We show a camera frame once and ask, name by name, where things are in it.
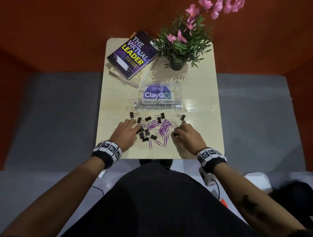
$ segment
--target power cord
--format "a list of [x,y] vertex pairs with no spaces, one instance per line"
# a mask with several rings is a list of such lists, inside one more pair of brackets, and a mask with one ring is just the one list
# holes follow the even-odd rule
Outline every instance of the power cord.
[[104,192],[103,192],[103,190],[102,189],[100,189],[100,188],[97,188],[97,187],[95,187],[95,186],[92,186],[93,188],[96,188],[96,189],[99,189],[101,192],[102,192],[102,195],[104,196]]
[[218,186],[217,182],[216,182],[214,179],[211,179],[211,180],[213,180],[213,181],[216,183],[216,185],[217,185],[217,189],[218,189],[218,200],[219,200],[219,186]]

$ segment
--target black wristband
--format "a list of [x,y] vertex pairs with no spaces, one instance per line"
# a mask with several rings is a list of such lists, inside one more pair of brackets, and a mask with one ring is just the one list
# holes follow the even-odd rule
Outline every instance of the black wristband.
[[100,158],[104,169],[108,169],[122,156],[122,150],[114,142],[102,141],[93,149],[92,156]]
[[218,150],[207,147],[198,152],[196,158],[206,173],[213,173],[215,166],[219,163],[227,163],[226,157]]

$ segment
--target red wall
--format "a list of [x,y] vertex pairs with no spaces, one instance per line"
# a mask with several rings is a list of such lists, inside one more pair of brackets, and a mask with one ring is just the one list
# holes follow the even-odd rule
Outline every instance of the red wall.
[[286,74],[300,132],[306,170],[313,172],[313,59]]
[[[197,0],[0,1],[0,47],[41,71],[102,71],[105,44],[144,29],[156,36]],[[212,21],[219,73],[285,74],[313,57],[312,0],[247,0]]]
[[31,71],[33,69],[0,49],[0,171],[14,135],[24,82]]

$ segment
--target forearm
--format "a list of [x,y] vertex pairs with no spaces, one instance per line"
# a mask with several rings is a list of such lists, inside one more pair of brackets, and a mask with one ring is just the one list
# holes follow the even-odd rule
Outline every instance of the forearm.
[[213,174],[242,217],[263,235],[284,237],[305,229],[286,209],[226,163],[218,164]]
[[57,236],[103,168],[102,160],[91,157],[25,209],[1,236]]

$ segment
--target tattoo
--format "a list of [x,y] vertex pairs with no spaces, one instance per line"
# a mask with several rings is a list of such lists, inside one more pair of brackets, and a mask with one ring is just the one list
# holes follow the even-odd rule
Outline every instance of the tattoo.
[[238,202],[238,205],[249,215],[255,216],[259,221],[267,221],[267,214],[263,211],[258,211],[258,204],[251,202],[248,195],[244,195],[241,201]]

